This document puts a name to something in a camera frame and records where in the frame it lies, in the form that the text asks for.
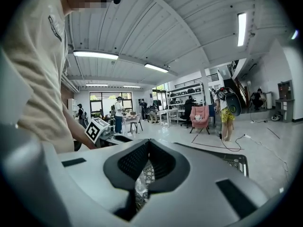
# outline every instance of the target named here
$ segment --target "sign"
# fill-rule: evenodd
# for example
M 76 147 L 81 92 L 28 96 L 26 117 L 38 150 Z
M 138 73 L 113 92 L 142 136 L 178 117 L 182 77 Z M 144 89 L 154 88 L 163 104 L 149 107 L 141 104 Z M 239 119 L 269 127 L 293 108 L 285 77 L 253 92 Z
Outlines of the sign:
M 90 124 L 85 130 L 85 134 L 95 144 L 102 132 L 109 126 L 109 123 L 100 118 L 91 119 Z

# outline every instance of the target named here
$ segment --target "white floor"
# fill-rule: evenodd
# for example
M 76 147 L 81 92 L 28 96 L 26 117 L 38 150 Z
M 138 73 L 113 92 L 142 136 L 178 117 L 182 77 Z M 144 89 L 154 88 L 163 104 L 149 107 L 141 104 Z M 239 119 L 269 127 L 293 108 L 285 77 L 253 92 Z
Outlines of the white floor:
M 218 137 L 218 128 L 213 129 L 212 124 L 209 125 L 210 135 L 205 129 L 202 132 L 200 132 L 201 129 L 194 129 L 190 134 L 191 126 L 187 129 L 186 125 L 180 126 L 176 123 L 168 128 L 167 125 L 142 121 L 142 127 L 143 131 L 140 129 L 139 134 L 133 131 L 129 137 L 133 139 L 154 138 L 206 150 L 245 155 L 248 160 L 250 179 L 257 182 L 270 197 L 278 194 L 280 188 L 287 187 L 303 153 L 301 137 L 303 122 L 250 123 L 246 120 L 235 121 L 232 142 L 225 143 L 228 148 L 238 149 L 239 146 L 235 140 L 243 134 L 251 136 L 251 139 L 243 137 L 237 140 L 242 148 L 238 152 L 231 152 L 225 148 Z

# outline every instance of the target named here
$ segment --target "fluorescent light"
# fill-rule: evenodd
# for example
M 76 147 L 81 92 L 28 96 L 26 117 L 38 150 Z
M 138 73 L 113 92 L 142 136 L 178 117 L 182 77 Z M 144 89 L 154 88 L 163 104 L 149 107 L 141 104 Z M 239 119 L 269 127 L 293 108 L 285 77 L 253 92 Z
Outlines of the fluorescent light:
M 292 40 L 294 40 L 298 36 L 298 34 L 299 34 L 299 31 L 295 30 L 294 35 L 292 37 Z
M 124 85 L 123 87 L 133 87 L 133 88 L 140 88 L 140 86 L 127 86 L 127 85 Z
M 246 13 L 241 13 L 238 15 L 239 22 L 239 38 L 238 46 L 244 45 L 245 31 L 246 31 Z
M 108 84 L 86 84 L 87 87 L 107 87 Z
M 88 51 L 74 51 L 74 56 L 97 57 L 97 58 L 105 58 L 105 59 L 112 59 L 112 60 L 117 60 L 118 57 L 119 57 L 116 54 L 99 53 L 99 52 L 88 52 Z
M 145 67 L 150 68 L 150 69 L 154 69 L 154 70 L 158 70 L 158 71 L 161 71 L 161 72 L 168 72 L 168 70 L 165 70 L 165 69 L 162 69 L 160 67 L 153 66 L 153 65 L 150 65 L 150 64 L 145 64 Z

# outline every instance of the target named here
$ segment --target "white shirt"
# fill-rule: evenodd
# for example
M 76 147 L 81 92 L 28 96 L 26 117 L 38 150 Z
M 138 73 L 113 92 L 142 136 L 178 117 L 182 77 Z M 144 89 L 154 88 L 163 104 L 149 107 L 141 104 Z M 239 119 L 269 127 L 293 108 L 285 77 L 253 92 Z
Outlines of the white shirt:
M 219 100 L 217 94 L 214 95 L 214 101 L 216 102 L 216 100 Z M 227 107 L 226 100 L 221 100 L 221 99 L 220 99 L 220 109 L 221 109 L 221 111 L 222 111 L 222 109 L 224 109 L 224 108 L 226 108 L 226 107 Z
M 64 20 L 60 0 L 24 0 L 3 41 L 11 66 L 33 90 L 18 126 L 52 143 L 57 153 L 74 151 L 60 93 L 67 55 Z
M 122 109 L 124 109 L 119 102 L 115 103 L 115 111 L 117 117 L 122 117 Z

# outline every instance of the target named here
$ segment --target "pink chair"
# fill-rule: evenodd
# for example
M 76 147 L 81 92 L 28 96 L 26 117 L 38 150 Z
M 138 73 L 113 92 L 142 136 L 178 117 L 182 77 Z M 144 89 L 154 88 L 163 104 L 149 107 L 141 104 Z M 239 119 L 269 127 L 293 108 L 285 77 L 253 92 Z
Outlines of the pink chair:
M 202 116 L 202 120 L 196 120 L 195 116 L 196 115 L 200 115 Z M 207 133 L 209 133 L 208 131 L 208 118 L 209 118 L 209 107 L 208 105 L 206 106 L 201 106 L 201 107 L 192 107 L 191 108 L 191 113 L 190 113 L 190 119 L 191 122 L 193 123 L 193 128 L 191 129 L 191 131 L 193 131 L 194 128 L 206 128 Z

